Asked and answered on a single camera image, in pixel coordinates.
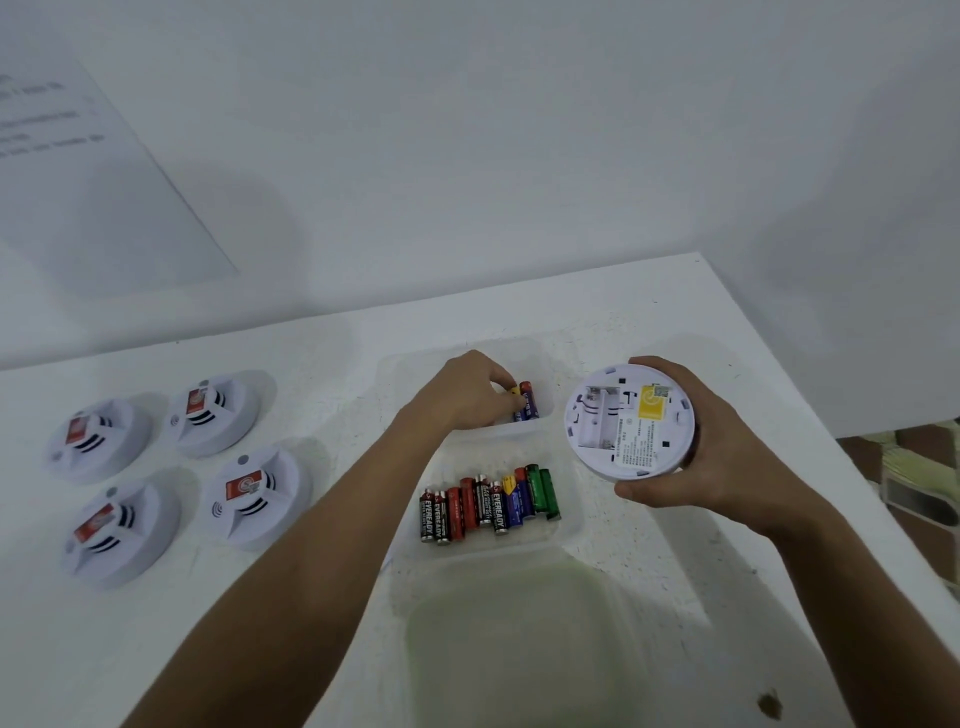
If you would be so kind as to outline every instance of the hand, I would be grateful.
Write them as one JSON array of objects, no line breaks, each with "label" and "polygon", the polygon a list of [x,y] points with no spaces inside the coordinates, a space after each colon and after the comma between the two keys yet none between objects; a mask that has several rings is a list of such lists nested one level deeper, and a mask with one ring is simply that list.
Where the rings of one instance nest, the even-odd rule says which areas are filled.
[{"label": "hand", "polygon": [[[496,382],[505,392],[494,392]],[[510,393],[516,382],[510,374],[476,349],[444,364],[417,392],[410,406],[446,430],[474,429],[519,412],[526,404],[522,395]]]},{"label": "hand", "polygon": [[693,459],[681,472],[621,481],[613,488],[618,496],[654,508],[708,508],[775,540],[802,535],[832,511],[686,367],[658,356],[635,356],[630,363],[657,369],[684,388],[699,443],[695,440]]}]

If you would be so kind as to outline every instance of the smoke detector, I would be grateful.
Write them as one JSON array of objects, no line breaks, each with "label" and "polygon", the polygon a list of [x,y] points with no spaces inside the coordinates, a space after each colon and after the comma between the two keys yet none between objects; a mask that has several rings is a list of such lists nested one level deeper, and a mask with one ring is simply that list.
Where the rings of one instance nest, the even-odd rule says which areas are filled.
[{"label": "smoke detector", "polygon": [[608,480],[672,473],[693,445],[693,406],[677,382],[650,367],[600,369],[566,404],[566,440],[577,457]]},{"label": "smoke detector", "polygon": [[230,460],[204,486],[200,517],[228,544],[259,551],[310,502],[310,473],[289,451],[269,446]]},{"label": "smoke detector", "polygon": [[126,400],[103,400],[60,425],[47,442],[48,471],[78,485],[116,475],[147,447],[150,416]]},{"label": "smoke detector", "polygon": [[233,376],[215,376],[175,397],[166,435],[185,457],[203,457],[238,442],[253,427],[260,400]]},{"label": "smoke detector", "polygon": [[180,502],[149,480],[111,486],[90,501],[63,545],[64,570],[112,589],[139,576],[162,554],[180,523]]}]

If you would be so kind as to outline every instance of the black battery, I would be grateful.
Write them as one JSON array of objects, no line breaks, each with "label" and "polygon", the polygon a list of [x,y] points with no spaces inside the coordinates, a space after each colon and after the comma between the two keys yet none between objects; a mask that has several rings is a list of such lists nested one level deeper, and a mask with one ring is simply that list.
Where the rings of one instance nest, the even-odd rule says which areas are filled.
[{"label": "black battery", "polygon": [[423,490],[420,496],[420,540],[433,541],[436,535],[433,532],[433,491]]},{"label": "black battery", "polygon": [[446,493],[443,491],[433,496],[433,530],[438,546],[450,545],[450,517],[446,512]]},{"label": "black battery", "polygon": [[499,480],[490,487],[490,501],[493,515],[493,533],[502,535],[510,531],[507,521],[507,497]]},{"label": "black battery", "polygon": [[483,474],[477,475],[474,484],[473,499],[477,505],[477,522],[480,525],[493,525],[493,506],[490,500],[490,481]]}]

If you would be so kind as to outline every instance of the eveready battery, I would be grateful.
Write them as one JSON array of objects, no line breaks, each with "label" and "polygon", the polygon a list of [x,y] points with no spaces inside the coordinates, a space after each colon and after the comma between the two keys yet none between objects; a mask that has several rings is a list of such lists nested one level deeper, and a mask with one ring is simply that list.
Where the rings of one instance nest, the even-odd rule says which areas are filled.
[{"label": "eveready battery", "polygon": [[534,494],[530,490],[530,482],[527,480],[526,468],[517,468],[514,470],[514,479],[516,480],[516,489],[520,493],[520,516],[526,521],[537,517],[537,511],[534,510]]},{"label": "eveready battery", "polygon": [[480,525],[493,525],[493,508],[490,502],[490,481],[482,473],[477,475],[473,497],[477,501],[477,522]]},{"label": "eveready battery", "polygon": [[520,489],[516,486],[516,478],[512,475],[503,476],[503,495],[507,499],[507,524],[514,528],[523,525],[523,516],[520,511]]},{"label": "eveready battery", "polygon": [[464,509],[459,488],[450,488],[446,492],[446,513],[450,521],[450,541],[463,541]]},{"label": "eveready battery", "polygon": [[446,493],[443,491],[433,496],[433,530],[437,534],[438,546],[450,545],[450,520],[446,513]]},{"label": "eveready battery", "polygon": [[[520,388],[519,388],[519,387],[511,387],[511,388],[510,388],[510,394],[512,394],[512,395],[519,395],[519,394],[520,394]],[[524,405],[523,409],[521,409],[519,412],[515,412],[515,413],[514,413],[514,422],[515,422],[515,423],[518,423],[518,422],[522,422],[523,420],[526,420],[527,418],[524,416],[525,413],[526,413],[526,411],[527,411],[527,408],[526,408],[526,405]]]},{"label": "eveready battery", "polygon": [[527,466],[527,482],[534,494],[534,510],[537,513],[546,513],[546,494],[543,492],[543,483],[540,482],[539,465],[531,463]]},{"label": "eveready battery", "polygon": [[553,478],[546,468],[540,470],[540,483],[543,485],[543,494],[546,496],[546,519],[560,520],[560,505],[557,503],[557,493],[553,490]]},{"label": "eveready battery", "polygon": [[490,500],[493,509],[493,533],[500,536],[510,530],[507,522],[507,499],[503,495],[503,484],[496,480],[490,487]]},{"label": "eveready battery", "polygon": [[420,496],[420,540],[433,541],[433,491],[426,488]]},{"label": "eveready battery", "polygon": [[464,529],[472,531],[480,523],[477,520],[477,501],[473,496],[473,478],[471,477],[460,480],[460,504],[464,510]]},{"label": "eveready battery", "polygon": [[523,419],[537,419],[540,413],[537,411],[537,403],[534,402],[534,388],[529,381],[520,382],[520,394],[527,400],[527,403],[523,406]]}]

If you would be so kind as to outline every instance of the purple battery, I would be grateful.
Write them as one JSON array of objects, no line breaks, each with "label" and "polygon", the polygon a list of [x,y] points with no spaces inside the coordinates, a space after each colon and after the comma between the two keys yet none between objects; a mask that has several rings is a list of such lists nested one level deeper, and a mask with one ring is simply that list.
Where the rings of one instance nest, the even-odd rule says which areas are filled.
[{"label": "purple battery", "polygon": [[525,521],[536,518],[537,511],[534,509],[534,494],[530,490],[530,483],[527,481],[526,468],[517,468],[514,470],[514,480],[516,480],[516,489],[519,491],[520,517]]},{"label": "purple battery", "polygon": [[520,505],[520,489],[516,486],[516,478],[505,475],[503,478],[503,495],[507,499],[507,522],[513,528],[523,525],[523,514]]}]

